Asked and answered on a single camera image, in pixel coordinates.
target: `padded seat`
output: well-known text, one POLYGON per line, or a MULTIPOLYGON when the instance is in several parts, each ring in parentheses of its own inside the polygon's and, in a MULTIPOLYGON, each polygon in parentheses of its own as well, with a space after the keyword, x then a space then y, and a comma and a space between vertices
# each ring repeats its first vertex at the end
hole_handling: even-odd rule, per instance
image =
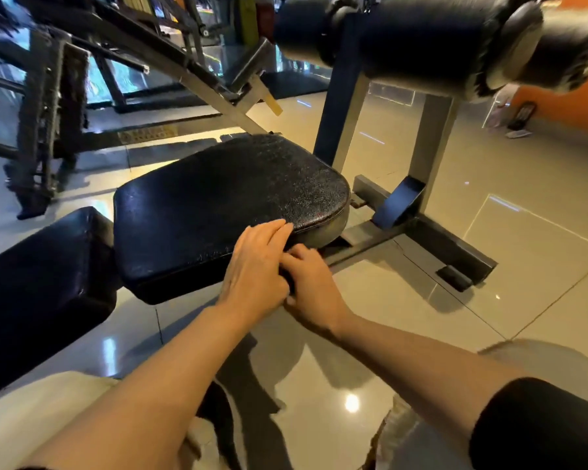
POLYGON ((74 211, 0 254, 0 389, 115 308, 113 226, 74 211))
POLYGON ((126 287, 155 305, 220 282, 248 225, 284 217, 290 243, 322 247, 349 214, 349 184, 275 134, 234 138, 122 185, 115 250, 126 287))

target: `forearm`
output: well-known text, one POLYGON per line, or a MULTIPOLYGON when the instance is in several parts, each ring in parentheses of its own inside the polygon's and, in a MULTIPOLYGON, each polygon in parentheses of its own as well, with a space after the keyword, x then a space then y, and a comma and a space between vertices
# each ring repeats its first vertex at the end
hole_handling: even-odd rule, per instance
POLYGON ((510 381, 527 376, 484 356, 350 313, 334 331, 334 341, 465 451, 490 399, 510 381))
POLYGON ((54 470, 165 469, 216 372, 250 329, 248 314, 205 309, 26 465, 54 470))

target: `black sleeve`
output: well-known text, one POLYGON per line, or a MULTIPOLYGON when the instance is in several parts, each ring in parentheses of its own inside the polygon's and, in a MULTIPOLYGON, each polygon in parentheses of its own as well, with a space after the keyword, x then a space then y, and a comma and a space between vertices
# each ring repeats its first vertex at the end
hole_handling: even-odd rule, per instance
POLYGON ((483 410, 468 453, 475 470, 588 470, 588 401, 540 379, 512 381, 483 410))

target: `hand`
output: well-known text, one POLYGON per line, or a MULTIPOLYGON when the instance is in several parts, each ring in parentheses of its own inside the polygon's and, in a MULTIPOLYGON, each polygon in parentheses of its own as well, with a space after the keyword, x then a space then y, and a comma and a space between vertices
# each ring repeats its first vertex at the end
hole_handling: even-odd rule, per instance
POLYGON ((296 294, 286 299, 285 309, 311 331, 337 337, 352 312, 318 251, 297 244, 282 254, 281 265, 292 276, 296 294))
POLYGON ((293 229, 284 219, 244 229, 224 276, 219 305, 248 314, 254 324, 282 304, 290 287, 279 275, 279 260, 293 229))

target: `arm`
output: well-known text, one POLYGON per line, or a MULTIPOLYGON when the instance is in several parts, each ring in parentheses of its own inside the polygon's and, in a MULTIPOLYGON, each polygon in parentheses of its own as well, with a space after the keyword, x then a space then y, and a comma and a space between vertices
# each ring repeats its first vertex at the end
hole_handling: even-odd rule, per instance
POLYGON ((527 374, 435 339, 365 320, 346 306, 320 254, 296 245, 282 267, 295 282, 286 308, 369 367, 465 454, 492 397, 527 374))
POLYGON ((250 328, 289 292, 278 267, 292 228, 285 220, 247 228, 235 245, 218 303, 204 309, 23 466, 172 469, 216 372, 250 328))

